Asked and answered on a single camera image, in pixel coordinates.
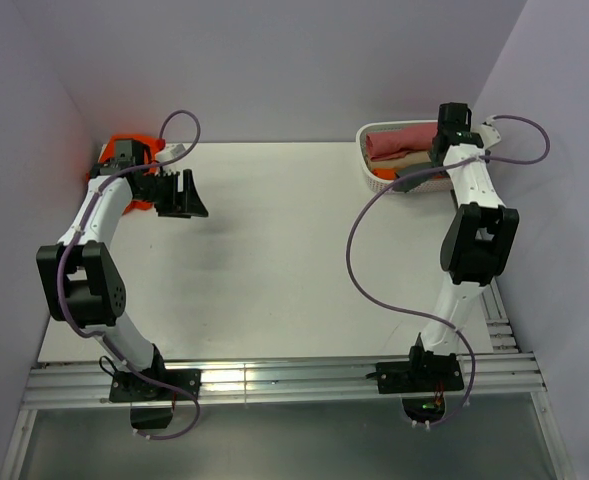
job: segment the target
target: basket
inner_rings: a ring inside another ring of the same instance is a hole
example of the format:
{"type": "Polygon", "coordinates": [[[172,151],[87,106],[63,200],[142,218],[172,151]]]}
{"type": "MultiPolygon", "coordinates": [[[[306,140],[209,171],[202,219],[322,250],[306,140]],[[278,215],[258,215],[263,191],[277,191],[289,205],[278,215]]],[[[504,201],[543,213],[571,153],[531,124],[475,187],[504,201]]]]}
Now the basket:
{"type": "MultiPolygon", "coordinates": [[[[396,130],[402,130],[403,128],[411,127],[413,125],[420,125],[421,123],[434,123],[436,120],[410,120],[406,122],[382,122],[382,123],[369,123],[359,129],[356,133],[356,146],[358,148],[358,162],[363,169],[363,176],[365,178],[365,182],[367,186],[373,192],[380,192],[390,183],[390,180],[383,180],[382,178],[378,178],[372,172],[370,172],[369,168],[367,168],[367,161],[365,160],[367,151],[365,149],[365,139],[368,133],[374,132],[393,132],[396,130]]],[[[426,193],[426,192],[442,192],[451,190],[452,181],[449,177],[446,178],[435,178],[432,180],[428,180],[410,190],[407,193],[426,193]]],[[[395,192],[393,190],[389,190],[386,193],[403,193],[403,192],[395,192]]]]}

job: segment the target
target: purple-gray wall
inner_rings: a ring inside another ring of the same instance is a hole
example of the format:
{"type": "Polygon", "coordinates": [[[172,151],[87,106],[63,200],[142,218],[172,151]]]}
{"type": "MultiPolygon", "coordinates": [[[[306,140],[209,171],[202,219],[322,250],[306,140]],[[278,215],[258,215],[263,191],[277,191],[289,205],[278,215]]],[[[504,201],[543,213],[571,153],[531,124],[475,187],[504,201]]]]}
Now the purple-gray wall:
{"type": "MultiPolygon", "coordinates": [[[[575,470],[589,479],[589,1],[528,1],[475,107],[477,119],[491,113],[529,116],[552,139],[544,164],[494,169],[521,213],[500,287],[541,364],[575,470]]],[[[501,127],[497,152],[542,148],[527,128],[501,127]]]]}
{"type": "Polygon", "coordinates": [[[189,106],[206,141],[349,141],[472,103],[525,3],[15,1],[97,138],[189,106]]]}
{"type": "Polygon", "coordinates": [[[78,207],[92,148],[16,7],[0,0],[0,466],[46,324],[36,250],[78,207]]]}

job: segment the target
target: beige cloth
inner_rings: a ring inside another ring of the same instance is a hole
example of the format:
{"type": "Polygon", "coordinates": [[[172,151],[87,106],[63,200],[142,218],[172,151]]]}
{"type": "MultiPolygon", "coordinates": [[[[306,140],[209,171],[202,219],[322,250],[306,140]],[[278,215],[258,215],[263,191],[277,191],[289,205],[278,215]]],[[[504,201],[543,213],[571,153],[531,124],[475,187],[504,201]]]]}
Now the beige cloth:
{"type": "Polygon", "coordinates": [[[430,156],[426,151],[412,152],[405,155],[403,158],[393,158],[391,160],[379,160],[372,162],[368,155],[365,156],[367,168],[370,172],[375,168],[392,168],[394,170],[401,170],[410,165],[417,165],[419,163],[430,163],[430,156]]]}

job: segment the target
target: folded towel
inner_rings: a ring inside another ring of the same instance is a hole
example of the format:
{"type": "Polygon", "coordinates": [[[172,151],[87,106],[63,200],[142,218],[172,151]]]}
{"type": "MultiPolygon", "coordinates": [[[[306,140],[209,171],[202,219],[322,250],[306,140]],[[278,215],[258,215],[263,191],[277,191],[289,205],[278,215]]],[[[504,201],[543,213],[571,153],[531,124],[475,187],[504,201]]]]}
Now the folded towel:
{"type": "Polygon", "coordinates": [[[430,156],[426,151],[405,153],[402,157],[391,158],[389,160],[379,160],[378,162],[373,162],[371,158],[366,156],[365,161],[370,171],[373,171],[375,168],[391,168],[393,170],[400,170],[401,168],[409,167],[410,165],[431,163],[430,156]]]}
{"type": "Polygon", "coordinates": [[[436,123],[422,123],[394,132],[368,133],[365,149],[372,162],[402,158],[408,153],[429,150],[436,136],[436,123]]]}

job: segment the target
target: red towel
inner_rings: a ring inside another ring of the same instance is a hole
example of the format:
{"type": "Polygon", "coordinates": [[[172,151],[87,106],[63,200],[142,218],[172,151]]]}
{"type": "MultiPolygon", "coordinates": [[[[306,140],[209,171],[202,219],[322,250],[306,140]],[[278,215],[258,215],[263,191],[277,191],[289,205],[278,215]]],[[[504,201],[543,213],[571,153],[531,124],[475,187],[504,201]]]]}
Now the red towel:
{"type": "Polygon", "coordinates": [[[429,150],[436,123],[422,123],[395,132],[368,133],[365,148],[372,162],[403,158],[410,152],[429,150]]]}

